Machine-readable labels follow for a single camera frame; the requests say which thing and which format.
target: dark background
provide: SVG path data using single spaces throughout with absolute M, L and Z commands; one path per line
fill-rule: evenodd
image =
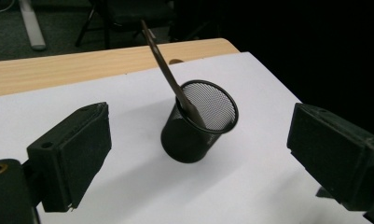
M 205 2 L 202 20 L 211 15 L 214 22 L 201 37 L 220 34 L 256 56 L 302 103 L 374 133 L 374 1 Z
M 100 32 L 74 46 L 88 0 L 33 4 L 48 49 L 30 49 L 16 4 L 0 13 L 0 61 L 104 49 Z M 302 103 L 374 133 L 374 1 L 177 0 L 174 9 L 179 20 L 171 36 L 153 31 L 160 43 L 224 37 L 256 56 Z M 145 44 L 130 34 L 111 36 L 113 48 Z

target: white sheet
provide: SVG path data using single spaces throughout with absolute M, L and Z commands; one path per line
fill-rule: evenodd
M 84 105 L 107 102 L 113 147 L 80 206 L 38 212 L 50 223 L 368 223 L 334 200 L 286 147 L 295 97 L 248 52 L 171 65 L 179 84 L 204 79 L 225 89 L 239 122 L 206 157 L 171 159 L 159 135 L 174 104 L 158 68 L 0 97 L 0 159 L 26 148 Z

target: wooden tabletop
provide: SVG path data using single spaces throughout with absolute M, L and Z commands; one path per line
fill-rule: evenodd
M 159 45 L 166 62 L 239 52 L 223 38 Z M 0 95 L 111 77 L 158 67 L 148 46 L 0 62 Z

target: black chair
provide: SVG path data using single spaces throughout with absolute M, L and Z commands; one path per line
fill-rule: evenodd
M 83 25 L 76 41 L 79 47 L 87 31 L 103 30 L 105 48 L 110 49 L 109 31 L 132 32 L 133 38 L 142 32 L 141 19 L 150 29 L 171 27 L 176 13 L 169 5 L 172 0 L 90 0 L 92 4 L 88 19 Z M 97 13 L 104 22 L 104 27 L 90 28 L 90 21 Z

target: black mesh pen holder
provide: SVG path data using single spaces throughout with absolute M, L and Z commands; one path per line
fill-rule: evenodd
M 177 98 L 161 133 L 161 143 L 176 161 L 200 161 L 223 133 L 230 132 L 239 118 L 230 95 L 214 83 L 191 80 L 181 86 L 189 101 L 197 107 L 204 127 L 189 119 Z

